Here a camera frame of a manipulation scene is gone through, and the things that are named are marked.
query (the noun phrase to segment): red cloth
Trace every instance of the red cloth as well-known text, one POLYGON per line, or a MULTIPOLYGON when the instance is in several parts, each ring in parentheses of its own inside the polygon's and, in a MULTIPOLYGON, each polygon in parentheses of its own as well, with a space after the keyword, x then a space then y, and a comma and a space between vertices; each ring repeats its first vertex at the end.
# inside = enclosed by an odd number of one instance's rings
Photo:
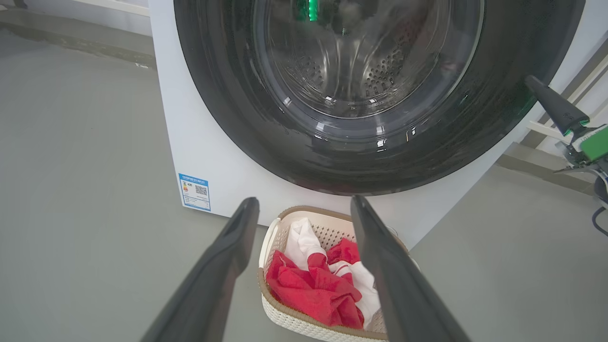
POLYGON ((344 260, 353 265, 355 262, 361 261, 357 244, 345 238, 327 251, 327 263, 333 264, 344 260))
MULTIPOLYGON (((342 239, 328 251, 331 263, 360 261, 357 244, 342 239)), ((272 294, 281 303, 328 326, 363 329, 363 314, 354 304, 361 293, 353 286, 353 277, 341 277, 329 271, 328 258, 321 253, 308 257, 308 271, 299 269, 283 253, 275 251, 266 274, 272 294)))

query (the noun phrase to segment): front-load washing machine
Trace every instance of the front-load washing machine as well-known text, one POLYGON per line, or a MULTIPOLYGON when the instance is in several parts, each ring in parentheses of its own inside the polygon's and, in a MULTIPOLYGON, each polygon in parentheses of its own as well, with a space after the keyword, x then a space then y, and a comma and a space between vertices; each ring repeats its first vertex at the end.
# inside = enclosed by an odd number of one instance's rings
POLYGON ((182 204, 257 197, 268 225, 361 194, 412 247, 542 114, 524 77, 576 75, 603 2, 151 0, 182 204))

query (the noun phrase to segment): floor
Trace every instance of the floor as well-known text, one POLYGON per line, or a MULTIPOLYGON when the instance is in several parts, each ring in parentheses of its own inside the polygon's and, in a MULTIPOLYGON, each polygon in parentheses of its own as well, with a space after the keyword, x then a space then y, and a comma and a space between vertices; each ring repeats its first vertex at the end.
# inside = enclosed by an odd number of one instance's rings
MULTIPOLYGON (((226 219, 180 205, 152 69, 0 46, 0 340, 138 340, 226 219)), ((607 340, 596 207, 493 167, 412 254, 473 341, 607 340)), ((255 271, 224 341, 312 341, 266 318, 255 271)))

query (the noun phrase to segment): laundry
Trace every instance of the laundry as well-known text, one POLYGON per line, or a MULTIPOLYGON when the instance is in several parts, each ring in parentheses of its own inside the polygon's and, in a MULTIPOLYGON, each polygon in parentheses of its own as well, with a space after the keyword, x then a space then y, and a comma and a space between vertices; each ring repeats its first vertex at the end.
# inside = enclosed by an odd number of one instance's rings
POLYGON ((328 326, 364 329, 380 309, 357 244, 342 239, 325 252, 307 218, 292 223, 285 253, 275 251, 266 282, 281 303, 328 326))

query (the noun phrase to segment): white garment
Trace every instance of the white garment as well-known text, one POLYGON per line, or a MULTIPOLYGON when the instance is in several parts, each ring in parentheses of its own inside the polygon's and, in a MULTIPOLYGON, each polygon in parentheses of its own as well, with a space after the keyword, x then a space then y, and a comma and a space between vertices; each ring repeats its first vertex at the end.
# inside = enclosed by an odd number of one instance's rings
POLYGON ((285 256, 294 262, 299 269, 308 271, 308 257, 314 253, 327 256, 319 239, 314 235, 313 227, 307 217, 291 223, 285 256))
MULTIPOLYGON (((308 218, 291 223, 285 256, 291 259, 299 269, 308 271, 308 257, 314 253, 327 256, 321 247, 319 239, 314 235, 313 227, 308 218)), ((329 265, 330 272, 341 277, 347 273, 353 275, 353 285, 361 292, 361 300, 354 303, 363 314, 363 329, 366 329, 371 318, 380 309, 378 291, 374 288, 374 276, 363 266, 361 261, 350 264, 338 261, 329 265)))

